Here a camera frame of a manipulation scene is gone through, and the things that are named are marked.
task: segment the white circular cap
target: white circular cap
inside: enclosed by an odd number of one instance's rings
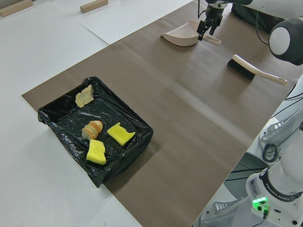
[[[290,35],[286,28],[277,27],[270,34],[269,48],[272,53],[281,55],[285,53],[290,44]]]

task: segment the yellow sponge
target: yellow sponge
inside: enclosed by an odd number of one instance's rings
[[[105,147],[101,141],[90,140],[89,151],[86,156],[87,160],[100,165],[104,165],[106,163],[104,153],[105,153]]]
[[[135,132],[127,132],[125,128],[120,126],[120,122],[107,130],[107,133],[113,137],[121,146],[124,146],[124,144],[126,144],[131,139],[131,137],[136,134]]]

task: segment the wooden block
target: wooden block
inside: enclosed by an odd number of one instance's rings
[[[17,2],[15,4],[0,9],[0,15],[2,17],[6,17],[31,6],[33,6],[32,0],[23,0],[21,2]]]
[[[108,4],[108,0],[96,0],[96,1],[90,2],[88,4],[85,4],[83,6],[80,6],[80,11],[82,13],[87,13],[94,9],[100,8],[104,5],[107,5],[107,4]]]

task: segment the food item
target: food item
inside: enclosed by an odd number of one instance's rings
[[[78,107],[84,107],[84,105],[90,103],[94,100],[93,96],[94,90],[91,85],[89,85],[87,88],[83,89],[80,93],[76,95],[76,104]]]
[[[101,133],[103,124],[101,121],[90,121],[82,129],[82,137],[87,140],[94,140]]]
[[[106,163],[105,159],[105,147],[101,141],[90,140],[89,151],[86,155],[86,160],[104,165]]]
[[[136,134],[135,132],[127,132],[125,128],[120,126],[120,122],[108,129],[107,133],[121,146],[124,146]]]

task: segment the brush handle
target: brush handle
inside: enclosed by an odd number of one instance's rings
[[[243,58],[241,58],[240,56],[238,55],[233,55],[232,56],[232,59],[237,62],[238,64],[240,64],[241,66],[243,66],[244,68],[246,68],[247,70],[249,70],[250,72],[258,75],[258,76],[261,76],[263,78],[266,78],[266,79],[269,79],[273,82],[276,82],[278,84],[281,84],[281,85],[286,85],[287,84],[287,80],[286,79],[283,79],[283,78],[280,78],[280,77],[276,77],[274,75],[271,75],[271,74],[268,74],[268,73],[265,73],[259,69],[257,69],[255,66],[253,66],[252,64],[248,63],[247,61],[245,61]]]

